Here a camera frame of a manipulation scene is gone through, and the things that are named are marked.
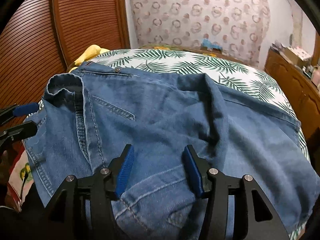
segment metal button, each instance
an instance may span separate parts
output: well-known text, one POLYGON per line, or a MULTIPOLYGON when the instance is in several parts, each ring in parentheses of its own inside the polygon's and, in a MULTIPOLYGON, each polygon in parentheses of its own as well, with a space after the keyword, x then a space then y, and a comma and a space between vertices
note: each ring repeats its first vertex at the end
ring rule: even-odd
POLYGON ((100 170, 100 173, 103 174, 103 175, 106 175, 106 174, 108 174, 109 172, 110 172, 110 170, 109 170, 108 168, 102 168, 102 169, 100 170))
POLYGON ((71 181, 73 181, 75 179, 75 176, 73 176, 73 175, 68 175, 67 177, 66 177, 66 181, 67 182, 71 182, 71 181))
POLYGON ((121 67, 115 67, 115 72, 116 72, 116 73, 119 73, 120 70, 121 70, 121 67))
POLYGON ((211 174, 213 174, 213 175, 216 175, 216 174, 218 174, 218 170, 217 169, 214 169, 214 168, 211 168, 210 170, 209 170, 209 173, 211 173, 211 174))
POLYGON ((253 177, 252 177, 251 175, 247 174, 247 175, 244 176, 244 179, 245 179, 246 181, 252 181, 252 180, 253 180, 253 177))

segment back pocket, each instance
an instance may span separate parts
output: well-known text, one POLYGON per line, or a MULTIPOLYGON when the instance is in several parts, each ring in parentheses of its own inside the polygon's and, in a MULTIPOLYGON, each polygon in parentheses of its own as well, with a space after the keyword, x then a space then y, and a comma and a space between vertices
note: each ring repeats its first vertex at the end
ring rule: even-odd
POLYGON ((98 98, 98 97, 95 97, 95 96, 92 96, 93 99, 100 105, 102 106, 105 106, 106 108, 108 108, 111 112, 115 113, 115 114, 119 114, 121 116, 123 116, 124 118, 126 119, 129 119, 131 121, 136 121, 136 118, 134 116, 134 114, 120 108, 120 107, 117 107, 113 104, 110 104, 104 100, 102 100, 101 98, 98 98))

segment patterned wallpaper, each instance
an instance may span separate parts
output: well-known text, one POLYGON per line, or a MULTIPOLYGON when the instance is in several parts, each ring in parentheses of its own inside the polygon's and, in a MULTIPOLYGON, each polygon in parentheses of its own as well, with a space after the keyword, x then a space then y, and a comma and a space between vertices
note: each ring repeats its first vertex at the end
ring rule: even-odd
POLYGON ((258 65, 270 24, 268 0, 131 0, 140 46, 200 47, 204 38, 225 53, 258 65))

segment jeans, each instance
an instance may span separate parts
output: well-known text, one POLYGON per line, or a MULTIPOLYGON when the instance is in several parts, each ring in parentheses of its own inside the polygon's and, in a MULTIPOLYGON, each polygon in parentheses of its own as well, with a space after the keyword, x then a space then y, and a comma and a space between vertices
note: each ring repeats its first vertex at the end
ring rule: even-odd
POLYGON ((199 236, 206 200, 196 199, 186 180, 181 154, 188 144, 228 176, 251 174, 288 232, 308 219, 319 195, 319 177, 298 146, 300 122, 206 74, 84 62, 50 78, 43 103, 27 119, 38 124, 38 133, 25 148, 44 205, 67 175, 90 176, 132 144, 126 191, 112 203, 132 239, 199 236))

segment green leaf print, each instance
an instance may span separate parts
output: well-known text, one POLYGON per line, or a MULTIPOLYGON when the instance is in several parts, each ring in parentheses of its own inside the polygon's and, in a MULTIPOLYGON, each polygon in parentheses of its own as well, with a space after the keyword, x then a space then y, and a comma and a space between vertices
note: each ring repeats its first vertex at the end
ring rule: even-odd
POLYGON ((137 53, 132 57, 139 58, 139 59, 148 59, 148 60, 160 60, 163 58, 167 58, 169 56, 162 49, 148 49, 142 53, 137 53))
POLYGON ((117 54, 122 55, 131 52, 131 49, 117 49, 117 54))
POLYGON ((131 60, 132 60, 131 57, 121 57, 121 58, 115 59, 111 62, 108 62, 107 64, 104 64, 104 65, 110 66, 112 68, 114 68, 116 66, 122 66, 122 65, 125 66, 125 64, 128 64, 131 60))
POLYGON ((174 58, 182 58, 186 56, 186 53, 184 51, 164 50, 164 52, 169 57, 174 57, 174 58))
POLYGON ((201 67, 187 61, 179 62, 170 68, 170 72, 178 74, 199 74, 202 73, 201 67))
POLYGON ((229 77, 229 76, 225 77, 222 73, 220 74, 223 77, 221 78, 219 76, 219 84, 225 85, 234 90, 244 92, 246 94, 248 94, 248 92, 250 91, 250 87, 245 82, 241 81, 241 79, 237 79, 235 77, 229 77))
POLYGON ((266 87, 263 82, 253 80, 250 82, 251 89, 248 92, 250 96, 260 99, 261 101, 269 103, 275 96, 270 88, 266 87))
POLYGON ((236 62, 230 62, 230 64, 239 72, 243 74, 249 74, 248 67, 236 62))
POLYGON ((237 71, 236 66, 232 62, 228 60, 221 60, 215 57, 207 57, 201 60, 196 60, 195 64, 198 66, 216 70, 220 73, 232 74, 236 73, 237 71))
POLYGON ((196 60, 207 60, 207 58, 211 56, 203 54, 192 54, 192 57, 196 60))
POLYGON ((102 54, 98 55, 97 57, 111 57, 111 56, 115 56, 118 54, 119 54, 118 50, 111 50, 111 51, 107 51, 105 53, 102 53, 102 54))
POLYGON ((164 73, 168 71, 168 66, 163 63, 153 62, 153 61, 147 61, 145 63, 141 63, 136 68, 149 71, 149 72, 156 72, 156 73, 164 73))
POLYGON ((290 105, 289 102, 275 102, 275 104, 282 110, 284 110, 285 112, 287 112, 289 115, 291 115, 292 117, 296 117, 294 110, 292 109, 292 106, 290 105))
POLYGON ((278 83, 270 77, 267 73, 257 70, 255 75, 265 84, 266 87, 271 88, 283 95, 283 91, 281 90, 278 83))

